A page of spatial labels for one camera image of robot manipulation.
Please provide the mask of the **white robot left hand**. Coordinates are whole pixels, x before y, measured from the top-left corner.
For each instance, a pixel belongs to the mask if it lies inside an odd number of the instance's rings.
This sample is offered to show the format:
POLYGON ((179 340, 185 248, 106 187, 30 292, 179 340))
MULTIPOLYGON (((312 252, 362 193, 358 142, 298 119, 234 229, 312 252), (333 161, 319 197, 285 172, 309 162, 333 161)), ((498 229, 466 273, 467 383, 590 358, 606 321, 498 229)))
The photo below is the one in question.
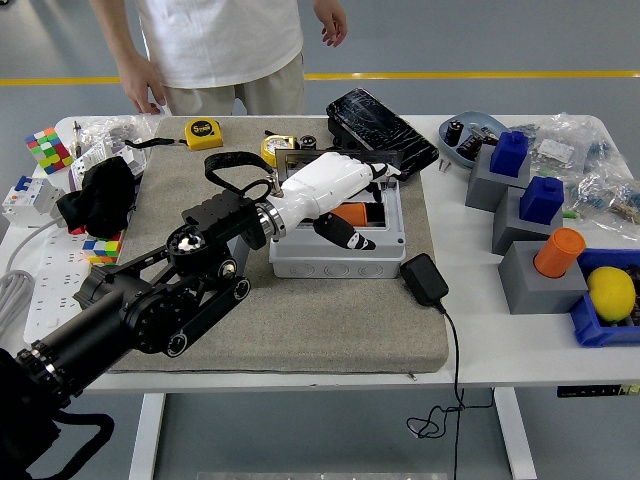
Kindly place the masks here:
POLYGON ((374 250, 376 244, 333 211, 372 184, 406 175, 388 163, 365 163, 337 152, 327 152, 282 183, 279 196, 263 204, 271 222, 269 235, 280 240, 305 219, 316 234, 347 250, 374 250))

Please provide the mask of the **person's left hand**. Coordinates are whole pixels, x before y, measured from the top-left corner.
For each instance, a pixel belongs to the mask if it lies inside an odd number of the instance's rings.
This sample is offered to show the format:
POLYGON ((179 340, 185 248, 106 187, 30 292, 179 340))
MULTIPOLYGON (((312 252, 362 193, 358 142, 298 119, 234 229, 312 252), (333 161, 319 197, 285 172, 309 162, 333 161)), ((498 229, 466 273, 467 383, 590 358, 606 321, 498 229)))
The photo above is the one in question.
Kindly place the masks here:
POLYGON ((322 24, 322 42, 338 47, 348 35, 346 13, 338 0, 314 0, 313 11, 322 24))

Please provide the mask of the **person's right hand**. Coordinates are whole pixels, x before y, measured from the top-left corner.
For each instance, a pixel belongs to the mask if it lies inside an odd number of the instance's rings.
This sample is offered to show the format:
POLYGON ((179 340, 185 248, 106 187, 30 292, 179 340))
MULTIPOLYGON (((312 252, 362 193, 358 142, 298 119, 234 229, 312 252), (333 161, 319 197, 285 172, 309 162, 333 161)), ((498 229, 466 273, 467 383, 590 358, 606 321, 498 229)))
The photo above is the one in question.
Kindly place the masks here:
POLYGON ((166 99, 160 77, 149 60, 138 53, 118 61, 121 85, 139 113, 160 114, 166 99))

